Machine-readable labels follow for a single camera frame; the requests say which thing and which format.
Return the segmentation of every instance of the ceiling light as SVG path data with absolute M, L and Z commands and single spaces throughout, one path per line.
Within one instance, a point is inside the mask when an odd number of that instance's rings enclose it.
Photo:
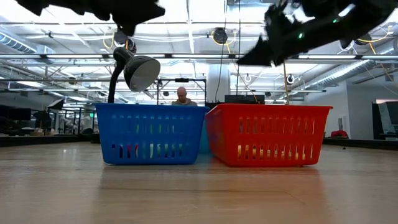
M 54 96 L 59 96 L 59 97 L 65 97 L 64 95 L 62 95 L 62 94 L 59 94 L 59 93 L 56 93 L 56 92 L 49 92 L 50 94 L 52 94 L 52 95 L 54 95 Z
M 45 85 L 40 84 L 38 82 L 19 81 L 17 83 L 22 84 L 22 85 L 31 86 L 31 87 L 37 87 L 37 88 L 45 87 Z
M 79 97 L 79 96 L 69 96 L 69 98 L 77 101 L 89 101 L 89 99 L 84 98 L 84 97 Z
M 106 49 L 100 49 L 100 51 L 106 52 L 107 54 L 109 54 L 109 51 Z
M 5 55 L 0 55 L 0 58 L 6 58 L 6 59 L 11 59 L 11 58 L 18 58 L 18 59 L 32 59 L 32 58 L 41 58 L 40 55 L 34 55 L 34 54 L 5 54 Z
M 137 54 L 136 56 L 147 56 L 152 58 L 165 58 L 164 54 Z
M 362 56 L 362 59 L 391 59 L 391 60 L 396 60 L 398 59 L 398 56 L 396 55 L 364 55 Z
M 246 74 L 246 76 L 244 77 L 244 81 L 251 82 L 251 76 L 249 74 Z
M 103 58 L 102 55 L 89 54 L 89 55 L 78 55 L 78 54 L 69 54 L 69 55 L 47 55 L 48 58 Z
M 354 4 L 349 4 L 344 10 L 342 10 L 339 14 L 338 14 L 338 16 L 340 16 L 340 17 L 345 17 L 345 16 L 347 16 L 347 14 L 352 10 L 352 9 L 354 9 L 355 8 L 355 5 Z
M 264 102 L 286 102 L 286 100 L 264 100 Z
M 75 91 L 72 89 L 44 89 L 43 91 Z
M 40 91 L 38 89 L 6 89 L 7 91 Z
M 354 59 L 356 55 L 299 55 L 299 59 Z

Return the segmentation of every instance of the black lamp arm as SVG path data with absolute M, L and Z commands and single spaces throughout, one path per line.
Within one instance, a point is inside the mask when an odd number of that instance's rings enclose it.
M 116 83 L 118 82 L 118 78 L 120 73 L 123 72 L 123 65 L 116 65 L 111 77 L 111 83 L 109 84 L 109 95 L 108 95 L 108 103 L 114 103 L 114 94 L 116 90 Z

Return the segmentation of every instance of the ceiling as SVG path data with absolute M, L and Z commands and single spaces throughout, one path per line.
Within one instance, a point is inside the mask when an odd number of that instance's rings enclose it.
M 160 5 L 166 8 L 166 14 L 138 25 L 134 41 L 137 45 L 138 54 L 221 54 L 222 46 L 216 44 L 211 38 L 211 33 L 216 27 L 224 27 L 226 20 L 226 30 L 229 35 L 228 47 L 224 47 L 223 54 L 241 54 L 250 50 L 258 39 L 258 35 L 264 33 L 263 18 L 268 4 L 258 4 L 259 1 L 243 1 L 241 12 L 238 7 L 227 7 L 224 16 L 223 0 L 189 0 L 187 10 L 187 0 L 160 0 Z M 287 9 L 290 15 L 299 20 L 306 20 L 302 11 Z M 371 35 L 374 39 L 384 37 L 382 41 L 375 43 L 376 47 L 395 38 L 395 21 L 398 13 L 394 12 L 387 23 L 381 24 L 375 28 Z M 86 13 L 79 16 L 73 11 L 61 7 L 50 6 L 43 10 L 42 15 L 27 11 L 14 0 L 3 0 L 0 7 L 0 33 L 12 36 L 18 41 L 36 49 L 43 45 L 52 49 L 56 54 L 107 54 L 112 53 L 116 44 L 112 43 L 113 32 L 116 25 L 112 21 L 101 21 L 93 14 Z M 370 48 L 365 46 L 353 45 L 357 54 L 366 54 Z M 20 54 L 8 46 L 0 44 L 2 54 Z M 355 54 L 352 48 L 342 50 L 339 43 L 334 42 L 317 49 L 313 49 L 309 54 Z M 110 72 L 113 71 L 113 61 L 99 60 L 56 60 L 53 65 L 35 64 L 25 60 L 8 60 L 18 66 L 25 66 L 35 75 L 51 74 L 50 78 L 86 78 L 87 83 L 95 88 L 108 87 L 107 82 L 90 82 L 90 79 L 110 78 Z M 162 64 L 160 78 L 207 78 L 209 66 L 219 63 L 219 60 L 195 60 L 194 58 L 185 60 L 159 59 Z M 85 66 L 74 66 L 76 63 L 85 63 Z M 228 64 L 231 73 L 231 83 L 236 83 L 237 69 L 234 62 L 225 62 Z M 349 61 L 322 62 L 314 60 L 307 63 L 292 62 L 286 65 L 287 73 L 293 74 L 297 85 L 304 85 L 305 82 L 313 80 L 322 73 Z M 284 69 L 283 67 L 240 67 L 240 74 L 244 74 L 246 83 L 239 79 L 239 88 L 250 89 L 281 89 L 284 88 Z M 51 83 L 51 87 L 59 86 L 66 89 L 71 88 L 92 88 L 87 83 L 79 82 L 76 85 L 69 83 Z M 170 96 L 162 96 L 163 103 L 170 103 L 176 99 L 174 91 L 181 86 L 181 83 L 170 82 L 165 86 L 165 90 L 170 91 Z M 195 82 L 185 83 L 186 88 L 192 90 L 189 92 L 190 98 L 204 102 L 203 86 L 198 86 Z M 124 82 L 119 82 L 117 89 L 127 90 Z M 132 103 L 155 103 L 155 93 L 118 93 L 120 98 Z M 104 96 L 97 93 L 87 98 L 98 98 L 103 100 Z

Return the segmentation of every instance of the white wall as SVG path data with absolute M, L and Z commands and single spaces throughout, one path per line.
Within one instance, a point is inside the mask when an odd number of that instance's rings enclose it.
M 343 118 L 343 129 L 349 134 L 349 111 L 347 97 L 347 82 L 341 82 L 337 87 L 326 88 L 326 93 L 311 93 L 305 101 L 294 102 L 295 105 L 332 106 L 326 122 L 326 136 L 338 130 L 338 119 Z
M 370 140 L 373 138 L 372 102 L 376 100 L 398 99 L 398 95 L 384 88 L 381 83 L 398 93 L 398 83 L 385 82 L 384 77 L 363 84 L 348 82 L 349 125 L 352 139 Z
M 372 140 L 372 102 L 376 100 L 397 100 L 398 95 L 384 88 L 381 83 L 398 94 L 398 82 L 385 82 L 384 77 L 354 85 L 353 80 L 339 83 L 338 87 L 326 89 L 326 93 L 311 93 L 296 105 L 332 106 L 326 123 L 326 136 L 338 130 L 338 118 L 343 118 L 343 129 L 351 139 Z

